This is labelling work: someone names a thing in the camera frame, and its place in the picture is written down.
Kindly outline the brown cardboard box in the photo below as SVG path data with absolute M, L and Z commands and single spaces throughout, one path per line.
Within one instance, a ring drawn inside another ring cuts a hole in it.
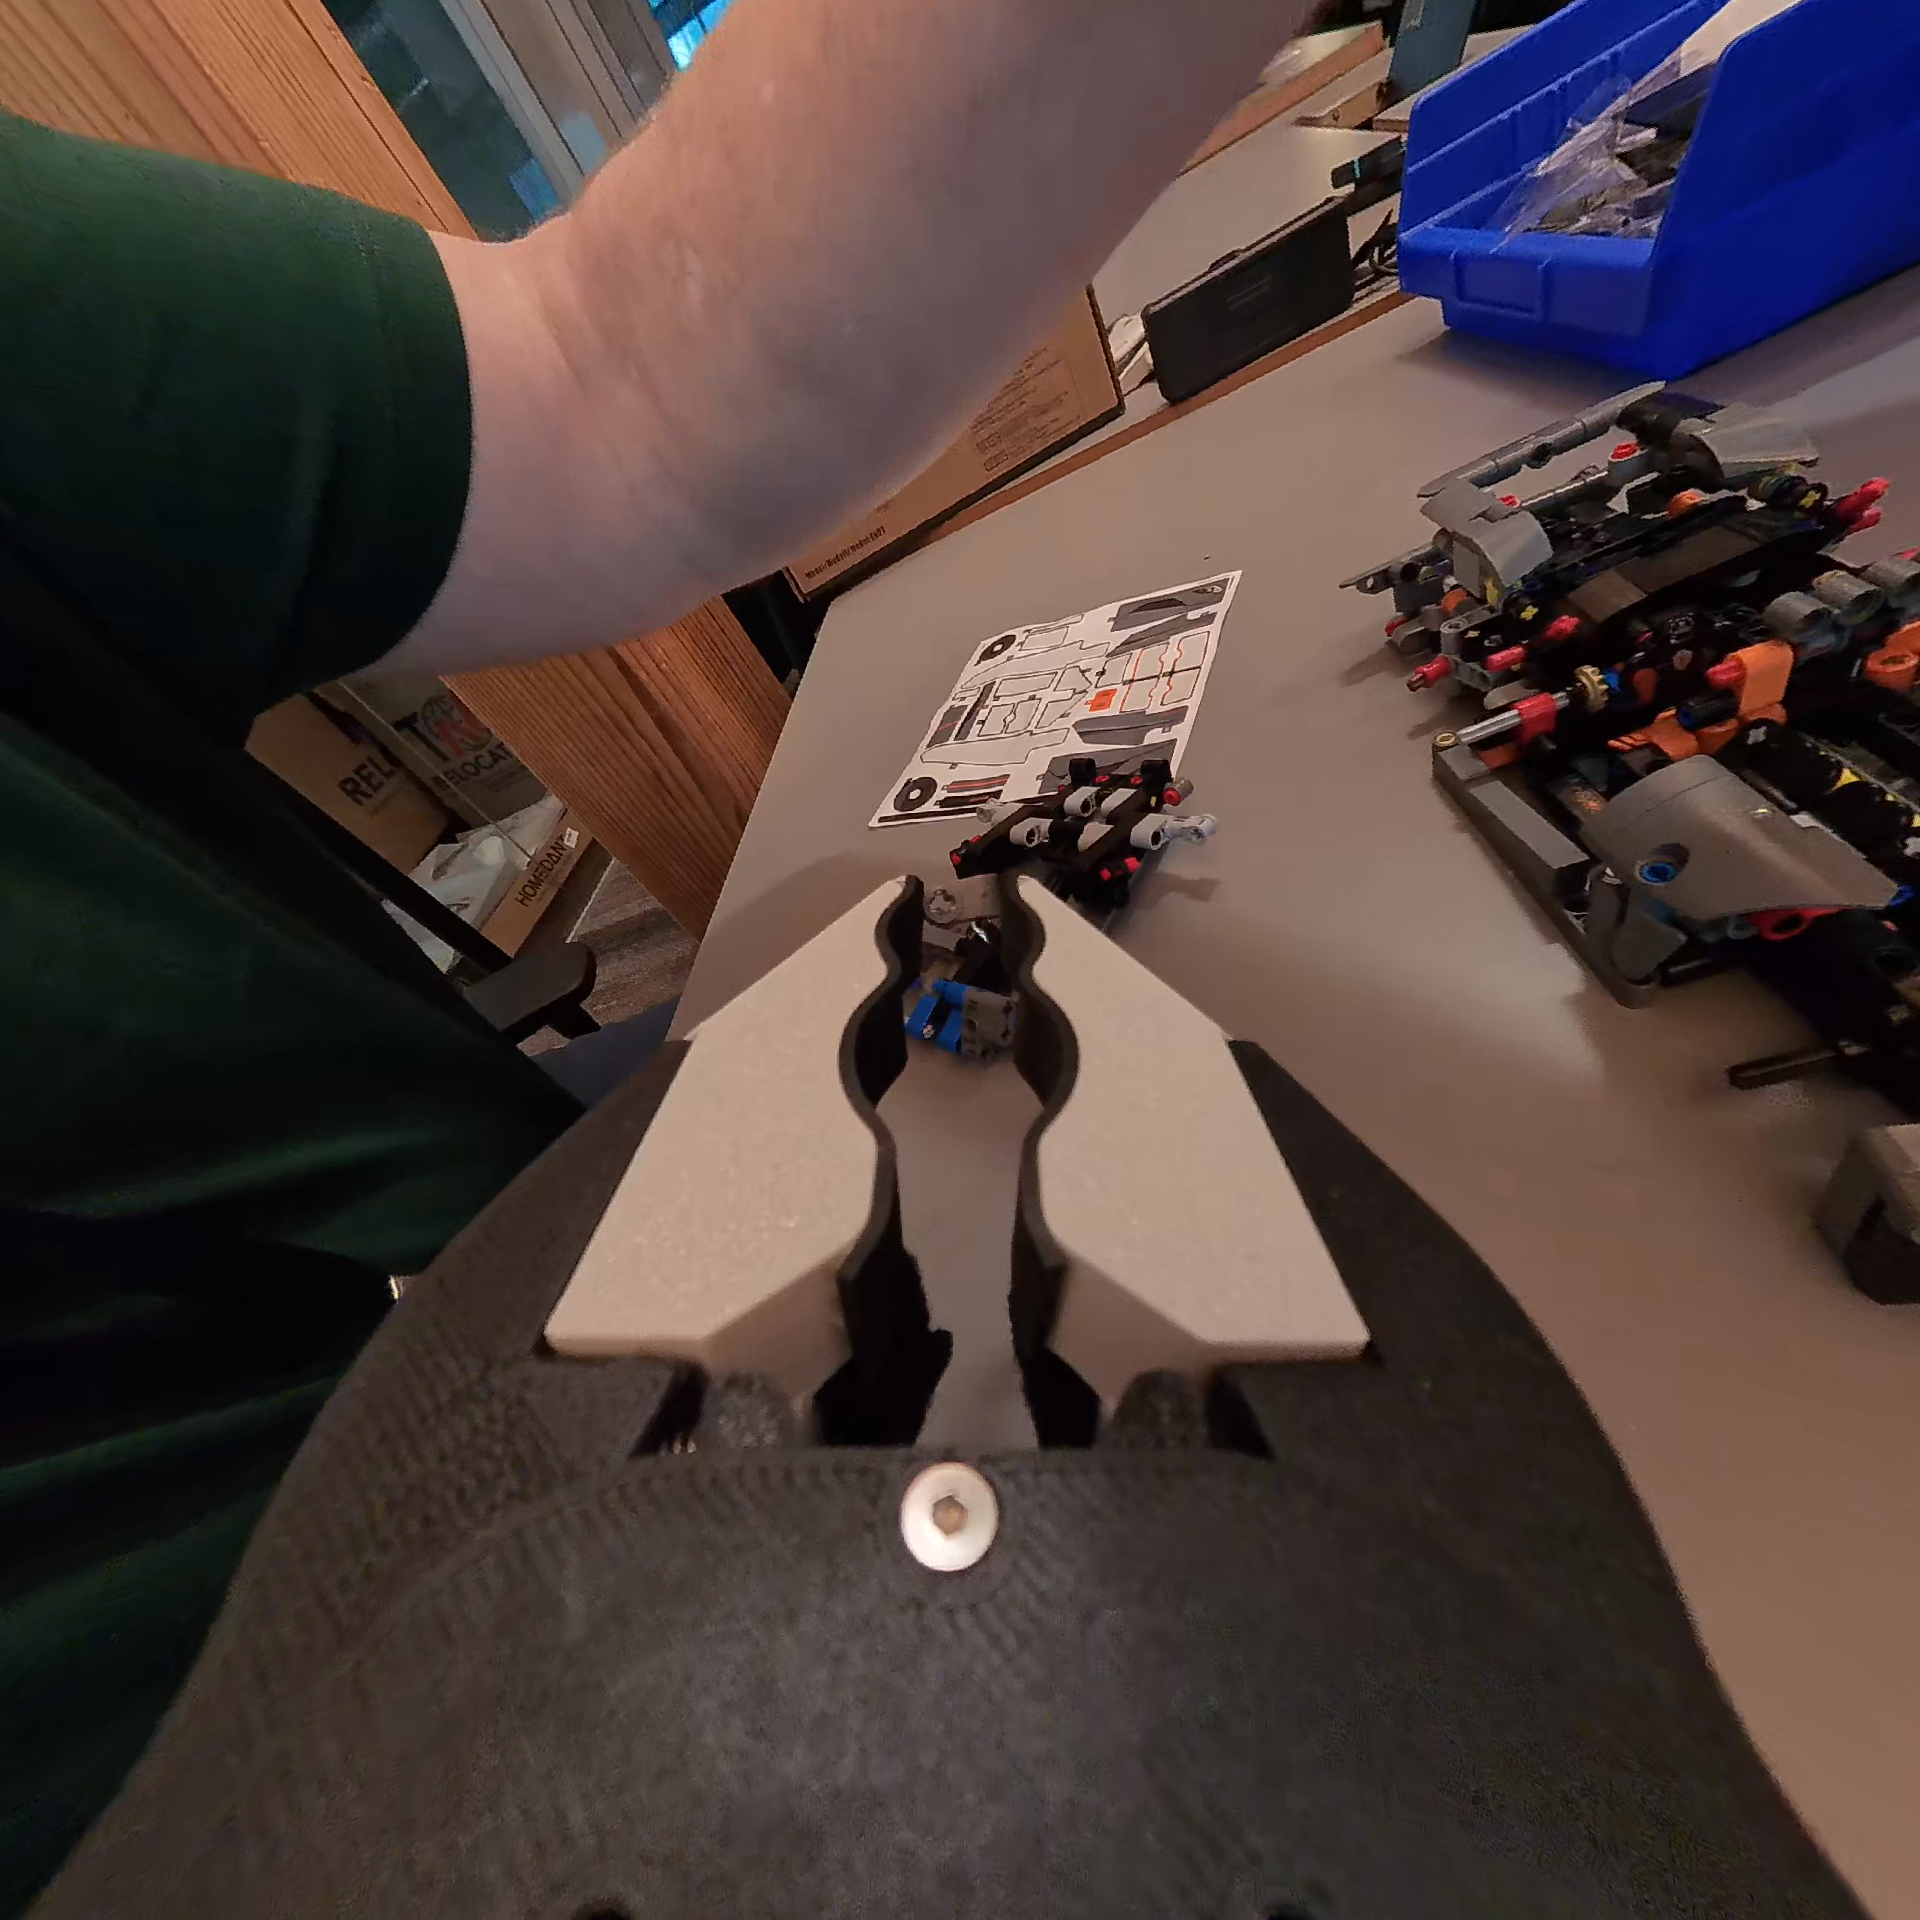
M 546 796 L 498 823 L 483 847 L 501 852 L 501 875 L 491 883 L 487 913 L 477 928 L 495 946 L 515 957 L 581 860 L 596 852 L 596 840 L 571 805 Z
M 261 712 L 244 749 L 396 868 L 549 796 L 435 676 L 328 684 Z
M 851 589 L 1119 416 L 1107 319 L 1085 288 L 932 468 L 792 562 L 783 578 L 805 600 Z

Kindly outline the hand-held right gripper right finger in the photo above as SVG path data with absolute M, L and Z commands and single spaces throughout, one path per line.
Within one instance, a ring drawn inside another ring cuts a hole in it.
M 1147 1374 L 1354 1361 L 1366 1320 L 1226 1028 L 1040 878 L 1003 878 L 1017 1068 L 1040 1102 L 1011 1326 L 1040 1428 Z

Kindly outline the black case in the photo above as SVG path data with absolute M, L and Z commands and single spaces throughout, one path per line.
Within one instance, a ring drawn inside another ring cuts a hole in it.
M 1350 202 L 1331 196 L 1143 307 L 1153 381 L 1181 404 L 1340 319 L 1352 302 Z

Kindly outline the white plastic bag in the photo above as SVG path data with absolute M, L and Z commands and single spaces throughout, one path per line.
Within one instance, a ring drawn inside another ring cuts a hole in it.
M 475 932 L 479 932 L 477 925 L 487 913 L 491 883 L 501 875 L 501 852 L 483 847 L 495 827 L 463 831 L 458 840 L 429 852 L 409 875 Z

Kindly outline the small lego gearbox assembly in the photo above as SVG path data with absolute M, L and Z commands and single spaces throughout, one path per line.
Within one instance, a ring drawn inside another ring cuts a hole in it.
M 1045 885 L 1097 928 L 1131 905 L 1137 878 L 1171 849 L 1218 832 L 1189 811 L 1192 785 L 1167 759 L 1068 759 L 1024 802 L 987 805 L 984 831 L 952 849 L 952 875 L 925 894 L 921 973 L 902 997 L 907 1042 L 994 1062 L 1020 1034 L 1003 953 L 1003 878 Z

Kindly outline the lego sticker sheet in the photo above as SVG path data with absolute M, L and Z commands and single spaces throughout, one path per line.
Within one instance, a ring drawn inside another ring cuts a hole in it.
M 1241 570 L 1001 630 L 966 660 L 873 831 L 1053 792 L 1068 763 L 1181 770 Z

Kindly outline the clear plastic bags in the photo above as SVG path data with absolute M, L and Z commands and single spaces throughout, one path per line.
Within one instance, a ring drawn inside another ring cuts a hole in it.
M 1602 87 L 1562 145 L 1514 180 L 1493 230 L 1652 243 L 1715 76 L 1715 59 L 1673 54 L 1637 82 Z

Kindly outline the blue plastic bin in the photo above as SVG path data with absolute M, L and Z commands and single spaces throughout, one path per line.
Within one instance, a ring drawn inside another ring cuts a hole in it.
M 1443 319 L 1688 374 L 1917 265 L 1917 4 L 1791 4 L 1715 61 L 1651 213 L 1523 213 L 1722 4 L 1571 4 L 1410 107 L 1402 288 Z

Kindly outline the person's left forearm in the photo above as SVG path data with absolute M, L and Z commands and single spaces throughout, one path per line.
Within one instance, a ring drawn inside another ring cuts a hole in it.
M 921 473 L 1317 4 L 734 4 L 577 202 L 437 235 L 470 468 L 376 674 L 655 633 Z

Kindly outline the person's green shirt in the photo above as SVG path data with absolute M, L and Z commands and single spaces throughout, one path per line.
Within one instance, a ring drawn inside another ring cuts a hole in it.
M 424 230 L 3 113 L 3 1918 L 577 1116 L 244 755 L 416 627 L 467 460 Z

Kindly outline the large lego car chassis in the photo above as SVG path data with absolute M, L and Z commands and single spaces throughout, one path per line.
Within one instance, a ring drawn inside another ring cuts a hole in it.
M 1632 384 L 1421 488 L 1387 594 L 1407 689 L 1475 697 L 1434 780 L 1620 1000 L 1748 973 L 1812 1042 L 1727 1068 L 1841 1075 L 1904 1113 L 1816 1223 L 1917 1307 L 1917 550 L 1856 565 L 1886 476 L 1832 494 L 1811 431 Z

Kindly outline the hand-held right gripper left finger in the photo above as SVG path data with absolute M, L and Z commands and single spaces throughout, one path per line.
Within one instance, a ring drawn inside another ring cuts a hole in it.
M 893 878 L 688 1033 L 546 1322 L 556 1355 L 756 1374 L 830 1442 L 919 1440 L 955 1342 L 879 1104 L 921 925 L 921 878 Z

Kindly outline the black office chair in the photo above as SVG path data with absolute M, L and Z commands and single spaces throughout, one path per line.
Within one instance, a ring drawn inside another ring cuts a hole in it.
M 400 908 L 477 973 L 462 992 L 508 1042 L 527 1042 L 543 1028 L 558 1033 L 564 1042 L 577 1042 L 602 1028 L 586 1005 L 599 986 L 599 961 L 586 945 L 564 945 L 556 953 L 510 957 L 501 945 L 400 871 L 387 856 L 373 852 L 341 819 L 324 814 L 324 805 L 299 792 L 279 773 L 260 773 L 282 789 L 328 852 L 378 901 Z

